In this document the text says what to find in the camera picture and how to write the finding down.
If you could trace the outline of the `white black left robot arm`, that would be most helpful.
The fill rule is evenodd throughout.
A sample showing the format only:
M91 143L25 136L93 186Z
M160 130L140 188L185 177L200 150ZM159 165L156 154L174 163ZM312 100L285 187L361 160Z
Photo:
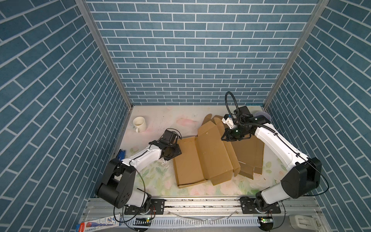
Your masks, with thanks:
M151 195L144 189L134 188L136 175L159 159L169 161L181 155L177 143L181 138L181 133L177 129L168 128L159 139L149 142L148 147L137 154L122 160L110 160L101 182L97 184L95 194L117 209L134 206L140 213L147 212L151 204Z

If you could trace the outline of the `brown cardboard box top sheet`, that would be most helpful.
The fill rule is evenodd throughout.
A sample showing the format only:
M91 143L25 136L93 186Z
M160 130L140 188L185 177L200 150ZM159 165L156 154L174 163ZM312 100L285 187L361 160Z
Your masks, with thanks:
M182 152L173 159L179 188L211 181L215 186L239 174L241 167L231 142L221 140L225 126L221 116L207 115L196 136L178 141Z

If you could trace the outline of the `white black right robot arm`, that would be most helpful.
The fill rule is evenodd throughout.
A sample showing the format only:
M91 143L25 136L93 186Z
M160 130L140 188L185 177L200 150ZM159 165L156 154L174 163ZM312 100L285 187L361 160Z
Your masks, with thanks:
M254 117L246 106L228 112L222 122L227 126L221 139L237 142L257 137L283 163L287 174L282 180L258 192L254 199L241 198L245 208L252 207L255 213L280 213L278 203L297 199L320 185L322 163L318 158L309 158L286 140L264 116Z

